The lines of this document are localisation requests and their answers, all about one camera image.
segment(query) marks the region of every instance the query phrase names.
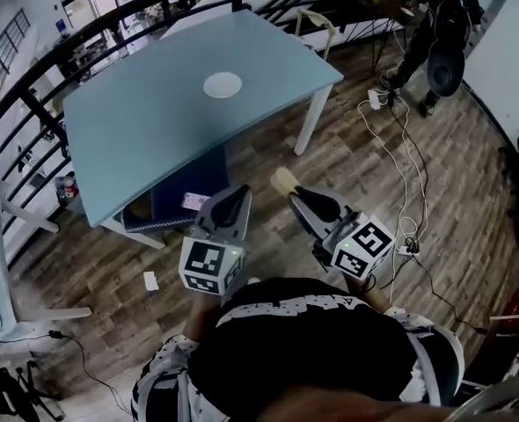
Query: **chair leg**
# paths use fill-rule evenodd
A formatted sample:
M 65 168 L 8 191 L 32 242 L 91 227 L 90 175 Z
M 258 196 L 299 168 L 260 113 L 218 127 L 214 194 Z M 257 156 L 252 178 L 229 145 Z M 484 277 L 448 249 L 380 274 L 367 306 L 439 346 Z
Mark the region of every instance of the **chair leg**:
M 55 416 L 51 410 L 48 409 L 48 407 L 44 404 L 44 402 L 40 399 L 43 398 L 49 398 L 51 400 L 60 401 L 62 400 L 62 396 L 60 394 L 48 394 L 47 392 L 41 392 L 37 390 L 34 387 L 34 381 L 33 381 L 33 371 L 32 369 L 37 367 L 37 363 L 34 361 L 28 361 L 27 362 L 27 376 L 24 376 L 24 371 L 21 367 L 18 367 L 16 369 L 18 373 L 18 383 L 25 384 L 26 387 L 26 394 L 29 397 L 29 400 L 31 400 L 31 403 L 35 406 L 40 406 L 44 411 L 47 412 L 48 416 L 50 416 L 53 420 L 56 422 L 60 422 L 64 419 L 64 416 Z
M 64 416 L 63 415 L 60 415 L 60 416 L 55 416 L 51 410 L 48 409 L 48 407 L 44 404 L 44 402 L 40 399 L 38 399 L 37 401 L 37 405 L 40 406 L 44 411 L 47 412 L 48 416 L 50 416 L 53 420 L 55 420 L 56 422 L 60 422 L 61 420 L 64 419 Z

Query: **person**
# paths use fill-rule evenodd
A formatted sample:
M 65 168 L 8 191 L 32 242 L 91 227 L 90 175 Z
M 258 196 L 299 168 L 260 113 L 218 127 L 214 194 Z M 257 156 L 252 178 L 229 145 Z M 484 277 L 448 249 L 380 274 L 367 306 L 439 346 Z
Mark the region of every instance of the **person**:
M 400 89 L 408 82 L 412 74 L 421 64 L 428 58 L 428 52 L 432 44 L 437 39 L 437 33 L 434 29 L 435 17 L 440 3 L 443 0 L 403 0 L 404 2 L 412 2 L 412 6 L 418 4 L 426 4 L 428 11 L 426 17 L 421 21 L 418 28 L 415 30 L 410 41 L 410 46 L 406 51 L 404 61 L 398 67 L 398 72 L 395 76 L 387 77 L 381 76 L 381 84 L 388 90 L 398 93 Z M 464 10 L 467 14 L 463 19 L 455 20 L 455 26 L 450 28 L 450 33 L 445 33 L 450 41 L 466 43 L 467 35 L 464 32 L 468 21 L 472 25 L 480 25 L 482 17 L 482 9 L 479 5 L 479 0 L 461 0 L 464 5 Z M 423 117 L 430 116 L 434 113 L 434 108 L 440 97 L 433 91 L 429 91 L 426 97 L 418 105 L 418 110 Z
M 143 368 L 134 420 L 444 420 L 437 405 L 463 378 L 458 339 L 344 278 L 348 292 L 256 279 L 223 305 L 197 293 L 183 332 Z

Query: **light blue table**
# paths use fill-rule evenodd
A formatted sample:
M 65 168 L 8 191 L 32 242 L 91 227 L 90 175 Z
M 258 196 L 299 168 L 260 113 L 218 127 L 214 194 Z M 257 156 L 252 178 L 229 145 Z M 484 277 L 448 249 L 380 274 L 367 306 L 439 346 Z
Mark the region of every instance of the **light blue table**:
M 235 96 L 203 91 L 217 72 Z M 295 152 L 304 152 L 343 76 L 263 18 L 240 11 L 172 34 L 95 76 L 64 100 L 72 163 L 92 227 L 267 116 L 315 94 Z

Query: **wooden floor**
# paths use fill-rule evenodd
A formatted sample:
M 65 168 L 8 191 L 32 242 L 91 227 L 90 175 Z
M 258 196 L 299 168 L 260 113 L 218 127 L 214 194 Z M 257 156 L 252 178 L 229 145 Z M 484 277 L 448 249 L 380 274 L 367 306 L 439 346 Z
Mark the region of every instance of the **wooden floor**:
M 380 70 L 394 66 L 398 49 L 389 46 Z M 278 166 L 288 167 L 305 185 L 329 186 L 350 202 L 375 214 L 391 231 L 404 199 L 404 186 L 391 160 L 366 129 L 356 111 L 367 89 L 378 85 L 369 75 L 370 45 L 331 53 L 330 63 L 345 79 L 331 97 L 306 152 L 292 151 L 307 103 L 276 115 L 228 145 L 230 176 L 253 190 L 247 241 L 251 247 L 246 271 L 251 275 L 309 276 L 343 286 L 327 275 L 310 255 L 309 238 L 283 199 L 269 184 Z M 427 91 L 420 74 L 406 87 L 412 108 Z M 409 181 L 406 215 L 421 218 L 420 183 L 402 143 L 401 130 L 388 109 L 370 113 L 369 123 L 382 136 Z M 403 117 L 402 105 L 395 112 Z M 423 120 L 410 112 L 408 130 L 428 164 L 429 226 L 421 239 L 420 261 L 434 276 L 436 292 L 457 305 L 459 316 L 487 327 L 519 280 L 519 247 L 506 211 L 511 206 L 509 183 L 501 176 L 498 148 L 502 140 L 470 95 L 459 91 L 443 100 L 435 115 Z M 48 308 L 88 305 L 93 316 L 49 326 L 77 338 L 87 353 L 86 366 L 111 381 L 126 399 L 139 367 L 159 347 L 164 334 L 179 326 L 190 295 L 178 276 L 182 236 L 164 236 L 168 246 L 156 251 L 108 230 L 90 229 L 80 217 L 57 219 L 57 235 L 43 234 L 11 269 L 22 304 L 42 302 Z M 147 292 L 143 272 L 155 271 L 160 290 Z M 379 283 L 391 277 L 391 263 L 380 267 Z M 481 337 L 457 324 L 447 304 L 432 296 L 428 278 L 414 264 L 395 282 L 393 301 L 454 330 L 467 360 Z M 81 356 L 71 342 L 30 342 L 36 352 L 49 353 L 41 370 L 64 394 L 61 407 L 69 419 L 125 420 L 107 389 L 89 380 Z

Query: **power strip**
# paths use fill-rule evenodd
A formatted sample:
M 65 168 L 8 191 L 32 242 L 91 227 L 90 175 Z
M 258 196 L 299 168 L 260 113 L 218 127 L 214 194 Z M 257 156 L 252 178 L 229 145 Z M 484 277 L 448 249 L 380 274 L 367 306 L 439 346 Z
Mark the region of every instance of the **power strip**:
M 408 246 L 407 245 L 403 245 L 402 247 L 400 247 L 398 250 L 397 250 L 398 254 L 399 255 L 402 255 L 404 257 L 419 257 L 420 256 L 420 252 L 418 251 L 417 253 L 413 253 L 411 251 L 408 251 Z
M 381 102 L 379 101 L 379 96 L 375 90 L 369 89 L 367 91 L 367 95 L 369 96 L 369 104 L 371 105 L 371 108 L 373 108 L 375 111 L 381 109 Z

